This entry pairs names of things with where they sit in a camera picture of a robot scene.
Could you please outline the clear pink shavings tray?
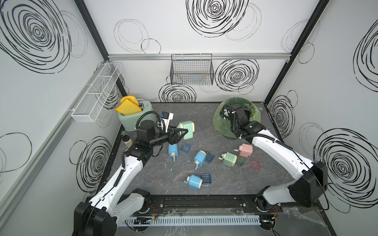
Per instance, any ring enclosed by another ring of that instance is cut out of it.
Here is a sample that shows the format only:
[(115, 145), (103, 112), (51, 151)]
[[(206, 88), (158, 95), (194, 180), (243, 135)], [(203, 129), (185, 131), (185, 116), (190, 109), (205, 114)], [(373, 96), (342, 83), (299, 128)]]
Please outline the clear pink shavings tray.
[(262, 163), (259, 158), (251, 158), (251, 168), (253, 169), (262, 169)]

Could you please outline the bin with green bag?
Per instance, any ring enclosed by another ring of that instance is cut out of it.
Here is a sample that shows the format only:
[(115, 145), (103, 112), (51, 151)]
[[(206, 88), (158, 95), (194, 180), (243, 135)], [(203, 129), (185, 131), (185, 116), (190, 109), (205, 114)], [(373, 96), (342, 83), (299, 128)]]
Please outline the bin with green bag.
[(261, 121), (261, 112), (260, 109), (254, 105), (251, 101), (244, 99), (242, 97), (232, 97), (227, 99), (226, 101), (222, 102), (216, 109), (213, 117), (213, 126), (214, 129), (219, 132), (221, 135), (230, 138), (235, 139), (236, 136), (231, 132), (230, 126), (231, 123), (229, 120), (224, 119), (220, 117), (221, 109), (224, 105), (241, 105), (245, 108), (250, 108), (252, 111), (252, 114), (250, 116), (250, 121)]

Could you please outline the white mesh wall shelf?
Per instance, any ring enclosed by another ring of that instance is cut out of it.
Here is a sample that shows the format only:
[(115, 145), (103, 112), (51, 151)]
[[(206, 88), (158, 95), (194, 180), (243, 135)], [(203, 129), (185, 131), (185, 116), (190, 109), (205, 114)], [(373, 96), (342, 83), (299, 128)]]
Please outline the white mesh wall shelf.
[(122, 72), (119, 63), (99, 64), (71, 117), (78, 123), (94, 123)]

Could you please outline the clear blue shavings tray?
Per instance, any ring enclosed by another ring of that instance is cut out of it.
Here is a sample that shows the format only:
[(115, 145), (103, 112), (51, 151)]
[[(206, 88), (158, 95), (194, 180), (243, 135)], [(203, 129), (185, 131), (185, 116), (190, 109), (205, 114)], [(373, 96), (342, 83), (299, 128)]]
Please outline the clear blue shavings tray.
[(202, 184), (210, 185), (212, 183), (212, 177), (210, 173), (201, 174)]

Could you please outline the green cream pencil sharpener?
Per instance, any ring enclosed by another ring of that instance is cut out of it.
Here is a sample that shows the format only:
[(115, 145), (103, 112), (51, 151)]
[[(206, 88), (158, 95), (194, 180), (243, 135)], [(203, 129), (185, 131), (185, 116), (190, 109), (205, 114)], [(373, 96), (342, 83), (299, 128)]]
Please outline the green cream pencil sharpener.
[(237, 155), (230, 152), (226, 152), (221, 154), (219, 160), (221, 160), (225, 166), (233, 167), (237, 161)]

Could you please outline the yellow green pencil sharpener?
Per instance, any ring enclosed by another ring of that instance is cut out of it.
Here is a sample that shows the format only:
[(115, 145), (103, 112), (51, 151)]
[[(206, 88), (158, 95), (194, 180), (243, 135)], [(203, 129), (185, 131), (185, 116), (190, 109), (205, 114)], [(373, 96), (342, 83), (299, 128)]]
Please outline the yellow green pencil sharpener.
[(194, 122), (191, 122), (191, 121), (181, 122), (178, 124), (177, 127), (188, 130), (188, 132), (183, 137), (184, 140), (193, 138), (194, 132), (195, 132)]

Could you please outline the mint green toaster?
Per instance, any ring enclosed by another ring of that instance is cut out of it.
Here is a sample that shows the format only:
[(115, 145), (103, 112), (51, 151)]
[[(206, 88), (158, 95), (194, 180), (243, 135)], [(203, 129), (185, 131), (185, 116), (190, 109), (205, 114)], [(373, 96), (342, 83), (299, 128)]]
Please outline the mint green toaster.
[(128, 131), (128, 132), (136, 131), (135, 126), (138, 119), (146, 112), (154, 110), (151, 102), (147, 100), (141, 101), (140, 104), (142, 104), (142, 111), (139, 113), (134, 113), (127, 116), (124, 116), (121, 113), (118, 113), (118, 118), (121, 124), (123, 125), (125, 131)]

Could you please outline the clear green shavings tray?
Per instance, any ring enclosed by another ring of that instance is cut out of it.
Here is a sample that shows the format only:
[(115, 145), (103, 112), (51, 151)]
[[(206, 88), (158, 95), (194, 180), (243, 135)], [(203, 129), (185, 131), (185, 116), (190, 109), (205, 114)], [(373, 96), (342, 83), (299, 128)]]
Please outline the clear green shavings tray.
[(245, 158), (238, 157), (235, 165), (238, 166), (238, 167), (243, 167), (245, 165), (245, 162), (246, 162)]

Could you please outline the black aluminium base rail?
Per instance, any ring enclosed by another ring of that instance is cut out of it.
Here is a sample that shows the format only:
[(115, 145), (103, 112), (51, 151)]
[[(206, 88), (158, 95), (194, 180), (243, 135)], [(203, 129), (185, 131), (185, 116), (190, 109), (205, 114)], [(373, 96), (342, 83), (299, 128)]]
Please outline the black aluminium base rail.
[(83, 204), (88, 206), (88, 210), (96, 208), (96, 211), (107, 211), (112, 215), (125, 213), (126, 216), (147, 214), (155, 210), (156, 213), (162, 213), (166, 209), (218, 209), (218, 208), (235, 208), (243, 213), (274, 213), (282, 212), (284, 207), (301, 207), (299, 203), (288, 202), (269, 205), (263, 200), (261, 195), (150, 195), (141, 193), (139, 189), (136, 193), (122, 195), (120, 200), (116, 201), (116, 206), (111, 209), (109, 206), (100, 206), (100, 204)]

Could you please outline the blue sharpener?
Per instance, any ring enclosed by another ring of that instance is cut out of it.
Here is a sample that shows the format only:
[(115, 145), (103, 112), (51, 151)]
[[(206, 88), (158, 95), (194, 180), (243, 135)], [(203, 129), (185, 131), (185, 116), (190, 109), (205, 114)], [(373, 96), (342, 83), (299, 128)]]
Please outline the blue sharpener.
[(192, 190), (199, 190), (202, 187), (203, 179), (196, 175), (191, 175), (187, 177), (184, 183)]
[(176, 157), (178, 156), (178, 146), (177, 144), (169, 144), (168, 146), (168, 155), (173, 159), (173, 161), (176, 161)]
[(194, 157), (195, 169), (201, 168), (206, 159), (206, 152), (200, 150)]

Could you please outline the pink pencil sharpener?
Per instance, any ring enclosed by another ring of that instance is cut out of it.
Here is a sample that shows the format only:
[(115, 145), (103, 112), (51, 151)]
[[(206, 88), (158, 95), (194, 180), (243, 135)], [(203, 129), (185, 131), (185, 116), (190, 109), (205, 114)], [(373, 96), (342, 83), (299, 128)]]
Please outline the pink pencil sharpener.
[(242, 157), (249, 157), (253, 153), (253, 146), (249, 144), (241, 144), (238, 148), (234, 149)]

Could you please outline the small black-capped bottle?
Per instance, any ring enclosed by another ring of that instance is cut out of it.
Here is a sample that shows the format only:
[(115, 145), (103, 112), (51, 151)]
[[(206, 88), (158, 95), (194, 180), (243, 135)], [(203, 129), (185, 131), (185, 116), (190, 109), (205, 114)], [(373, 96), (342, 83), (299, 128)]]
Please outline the small black-capped bottle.
[(127, 146), (127, 149), (129, 149), (133, 145), (133, 141), (129, 135), (123, 135), (122, 141)]

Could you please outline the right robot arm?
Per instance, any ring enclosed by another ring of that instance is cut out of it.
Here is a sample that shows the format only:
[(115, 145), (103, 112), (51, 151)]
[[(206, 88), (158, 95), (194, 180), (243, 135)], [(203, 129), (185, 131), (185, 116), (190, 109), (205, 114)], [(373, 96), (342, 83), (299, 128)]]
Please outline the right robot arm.
[(267, 212), (281, 203), (298, 203), (312, 207), (327, 190), (327, 166), (303, 157), (293, 148), (277, 139), (265, 126), (250, 121), (251, 110), (240, 105), (225, 104), (219, 116), (230, 121), (231, 132), (239, 139), (260, 148), (283, 166), (293, 177), (290, 183), (267, 186), (260, 191), (255, 204), (259, 211)]

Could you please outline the yellow toy toast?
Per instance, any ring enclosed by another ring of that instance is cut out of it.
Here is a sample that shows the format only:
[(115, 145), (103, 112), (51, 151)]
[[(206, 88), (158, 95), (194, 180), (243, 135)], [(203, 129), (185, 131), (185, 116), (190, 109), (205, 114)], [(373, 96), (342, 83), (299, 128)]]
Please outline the yellow toy toast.
[(121, 98), (120, 103), (121, 104), (117, 108), (115, 108), (115, 111), (124, 116), (139, 113), (142, 111), (135, 96), (124, 96)]

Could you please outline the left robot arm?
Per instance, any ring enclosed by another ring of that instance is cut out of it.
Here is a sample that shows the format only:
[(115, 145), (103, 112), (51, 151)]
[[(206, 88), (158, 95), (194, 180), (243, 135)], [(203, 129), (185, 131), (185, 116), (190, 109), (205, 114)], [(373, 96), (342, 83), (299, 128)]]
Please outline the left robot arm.
[(122, 164), (106, 185), (88, 202), (80, 202), (74, 210), (74, 236), (113, 236), (122, 223), (137, 211), (150, 207), (150, 193), (135, 189), (122, 196), (135, 176), (153, 156), (154, 147), (179, 143), (188, 129), (172, 125), (159, 127), (154, 121), (137, 121), (137, 137), (122, 154)]

